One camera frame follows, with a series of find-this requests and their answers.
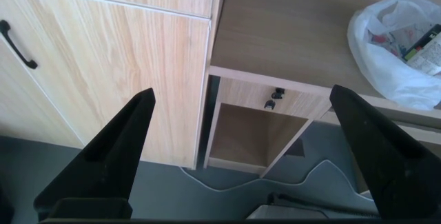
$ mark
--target open shelf compartment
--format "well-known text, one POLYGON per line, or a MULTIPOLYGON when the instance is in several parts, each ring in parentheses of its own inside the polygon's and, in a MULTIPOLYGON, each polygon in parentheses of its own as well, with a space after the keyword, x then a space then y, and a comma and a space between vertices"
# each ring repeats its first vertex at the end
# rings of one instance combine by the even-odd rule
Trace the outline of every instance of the open shelf compartment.
POLYGON ((286 152, 308 122, 300 117, 224 103, 217 103, 216 109, 207 164, 261 176, 286 152))
POLYGON ((371 0, 225 0, 212 67, 381 97, 347 41, 349 21, 371 0))

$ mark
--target white plastic bag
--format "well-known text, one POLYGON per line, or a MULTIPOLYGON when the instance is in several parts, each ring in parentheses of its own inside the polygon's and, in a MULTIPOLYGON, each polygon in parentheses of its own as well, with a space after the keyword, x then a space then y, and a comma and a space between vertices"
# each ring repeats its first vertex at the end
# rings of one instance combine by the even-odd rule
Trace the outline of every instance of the white plastic bag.
POLYGON ((415 23, 441 23, 441 7, 427 0, 383 0, 355 13, 347 37, 360 71, 379 93, 409 108, 432 110, 441 101, 441 78, 369 42, 369 32, 382 35, 415 23))

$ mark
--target gray floor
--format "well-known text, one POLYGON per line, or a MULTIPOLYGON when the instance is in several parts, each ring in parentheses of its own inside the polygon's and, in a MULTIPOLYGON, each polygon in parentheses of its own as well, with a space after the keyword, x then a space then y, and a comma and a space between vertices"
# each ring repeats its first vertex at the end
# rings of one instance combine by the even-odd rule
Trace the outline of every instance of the gray floor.
MULTIPOLYGON (((315 123, 302 139, 305 158, 285 156, 267 177, 297 185, 256 181, 235 190, 214 192, 178 167, 141 162, 130 197, 134 210, 132 218, 242 219, 264 204, 270 192, 376 212, 372 201, 359 197, 352 190, 356 186, 355 178, 339 127, 315 123)), ((36 223, 33 199, 78 152, 68 147, 0 137, 0 182, 16 209, 14 224, 36 223)), ((254 174, 213 167, 189 173, 216 189, 257 178, 254 174)))

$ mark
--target white cable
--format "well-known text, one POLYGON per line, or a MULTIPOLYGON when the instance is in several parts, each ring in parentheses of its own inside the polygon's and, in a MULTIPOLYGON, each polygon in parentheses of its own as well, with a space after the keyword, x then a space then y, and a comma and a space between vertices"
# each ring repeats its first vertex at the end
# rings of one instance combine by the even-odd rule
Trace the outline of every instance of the white cable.
POLYGON ((337 169, 337 170, 343 175, 343 177, 345 178, 347 184, 349 185, 349 187, 351 188, 352 192, 353 192, 356 196, 359 196, 360 198, 363 198, 364 200, 368 200, 368 201, 372 201, 372 202, 373 202, 373 199, 370 199, 370 198, 368 198, 368 197, 366 197, 366 196, 363 196, 363 195, 357 193, 357 192, 353 189, 353 187, 352 187, 351 183, 349 182, 349 179, 346 177, 345 173, 344 173, 344 172, 343 172, 343 171, 342 171, 337 165, 335 165, 334 163, 332 163, 332 161, 330 161, 330 160, 328 160, 328 159, 325 159, 324 161, 322 161, 322 162, 320 162, 319 164, 317 164, 314 168, 312 168, 312 169, 308 172, 308 175, 305 177, 305 179, 303 179, 303 181, 300 182, 300 183, 283 183, 283 182, 279 182, 279 181, 275 181, 275 180, 271 180, 271 179, 253 179, 253 180, 248 181, 248 182, 246 182, 246 183, 242 183, 242 184, 240 184, 240 185, 236 185, 236 186, 234 186, 234 187, 230 187, 230 188, 226 188, 226 189, 215 189, 215 188, 212 188, 212 187, 206 185, 206 184, 205 184, 204 182, 202 182, 201 180, 199 180, 199 179, 197 179, 196 177, 194 177, 193 175, 191 175, 190 173, 188 173, 187 171, 185 171, 182 167, 180 167, 180 169, 181 169, 181 171, 182 171, 185 175, 187 175, 188 177, 190 177, 191 179, 195 180, 197 183, 199 183, 200 185, 202 185, 203 187, 205 187, 205 188, 207 188, 207 189, 209 189, 209 190, 212 190, 212 191, 214 191, 214 192, 227 192, 227 191, 230 191, 230 190, 235 190, 235 189, 237 189, 237 188, 239 188, 239 187, 242 187, 242 186, 245 186, 245 185, 249 185, 249 184, 254 183, 254 182, 256 182, 256 181, 266 181, 266 182, 277 183, 277 184, 279 184, 279 185, 285 185, 285 186, 299 186, 299 185, 302 185, 303 183, 305 183, 305 182, 307 181, 307 179, 309 178, 309 175, 311 175, 311 173, 312 173, 315 169, 317 169, 320 165, 322 165, 323 163, 326 163, 326 162, 328 162, 328 163, 330 163, 331 165, 333 165, 333 166, 334 166, 334 167, 335 167, 335 168, 336 168, 336 169, 337 169))

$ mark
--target black cabinet handle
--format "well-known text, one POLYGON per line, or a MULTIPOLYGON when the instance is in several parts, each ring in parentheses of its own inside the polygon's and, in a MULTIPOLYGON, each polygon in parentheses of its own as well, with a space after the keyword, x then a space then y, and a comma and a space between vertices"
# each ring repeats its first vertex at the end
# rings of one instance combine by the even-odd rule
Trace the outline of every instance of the black cabinet handle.
POLYGON ((5 37, 6 41, 9 43, 9 45, 12 47, 12 49, 16 52, 17 55, 19 55, 20 59, 31 69, 37 68, 37 62, 30 60, 27 61, 23 55, 21 55, 20 51, 17 49, 17 47, 12 42, 11 38, 9 38, 8 31, 11 29, 11 26, 9 26, 9 23, 5 20, 0 21, 0 32, 5 37))

